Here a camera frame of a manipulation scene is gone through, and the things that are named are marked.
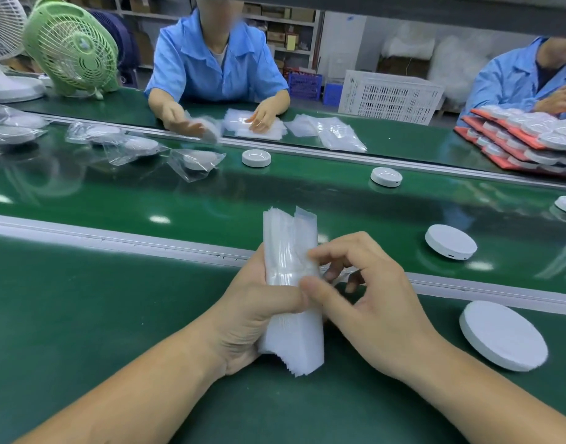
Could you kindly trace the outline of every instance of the green fan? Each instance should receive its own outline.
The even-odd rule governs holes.
[[[38,0],[24,28],[24,48],[60,95],[84,90],[102,99],[118,89],[118,48],[92,14],[62,0]]]

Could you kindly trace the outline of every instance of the fan grille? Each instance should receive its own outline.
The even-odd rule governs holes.
[[[20,54],[26,13],[18,0],[0,0],[0,60]]]
[[[115,53],[96,28],[71,15],[58,15],[39,32],[49,70],[69,84],[95,88],[116,72]]]

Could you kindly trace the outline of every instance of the dark blue fan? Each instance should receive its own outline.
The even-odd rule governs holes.
[[[90,14],[110,33],[118,47],[118,71],[125,87],[137,88],[137,68],[141,63],[135,37],[123,21],[114,14],[91,9]]]

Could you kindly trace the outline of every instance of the neck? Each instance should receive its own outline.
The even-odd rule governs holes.
[[[539,66],[542,68],[552,68],[557,69],[566,65],[566,62],[560,57],[557,57],[554,53],[550,51],[550,44],[546,40],[538,48],[538,53],[535,56],[535,60],[538,62]]]
[[[230,38],[229,32],[214,32],[210,28],[207,28],[201,19],[201,29],[203,33],[203,39],[205,41],[205,45],[211,51],[216,54],[221,54],[227,45],[227,41]]]

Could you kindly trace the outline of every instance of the fan stand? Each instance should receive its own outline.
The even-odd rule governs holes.
[[[6,76],[0,69],[0,104],[30,101],[43,95],[44,85],[37,78]]]

